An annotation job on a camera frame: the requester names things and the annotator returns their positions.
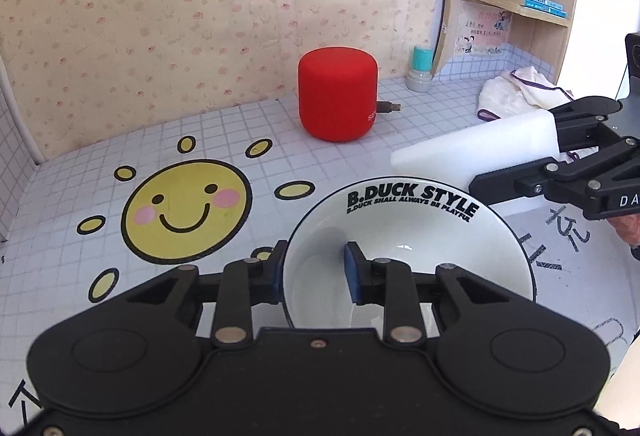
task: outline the red speaker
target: red speaker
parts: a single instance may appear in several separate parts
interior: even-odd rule
[[[378,64],[355,48],[319,48],[298,64],[300,121],[328,142],[350,142],[376,119]]]

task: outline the small plastic bottle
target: small plastic bottle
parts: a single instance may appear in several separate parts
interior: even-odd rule
[[[408,90],[417,93],[426,93],[431,89],[431,63],[433,63],[433,50],[427,46],[414,47],[414,58],[404,79]]]

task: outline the wallpaper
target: wallpaper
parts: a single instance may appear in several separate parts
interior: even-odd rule
[[[429,44],[436,0],[0,0],[0,55],[50,159],[140,127],[296,90],[300,56]]]

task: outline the metal pin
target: metal pin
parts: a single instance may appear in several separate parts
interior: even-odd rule
[[[398,326],[391,330],[391,338],[401,344],[411,344],[422,338],[422,332],[413,326]]]
[[[237,344],[246,338],[246,331],[237,326],[226,326],[216,331],[215,336],[223,344]]]

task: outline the purple cloth trim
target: purple cloth trim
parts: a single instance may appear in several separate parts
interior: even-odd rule
[[[476,116],[478,116],[480,120],[484,120],[485,122],[492,122],[494,120],[500,119],[500,116],[487,109],[478,109],[478,113]]]
[[[532,88],[538,88],[539,90],[547,90],[547,91],[555,91],[555,90],[560,90],[560,92],[566,96],[569,101],[573,102],[575,100],[575,98],[573,98],[569,93],[567,93],[564,89],[559,88],[559,87],[554,87],[554,88],[548,88],[547,86],[543,86],[542,84],[539,84],[537,82],[530,82],[529,80],[525,80],[525,79],[521,79],[519,76],[516,75],[516,70],[513,70],[511,72],[511,76],[518,80],[519,82],[522,82],[525,86],[530,86]]]

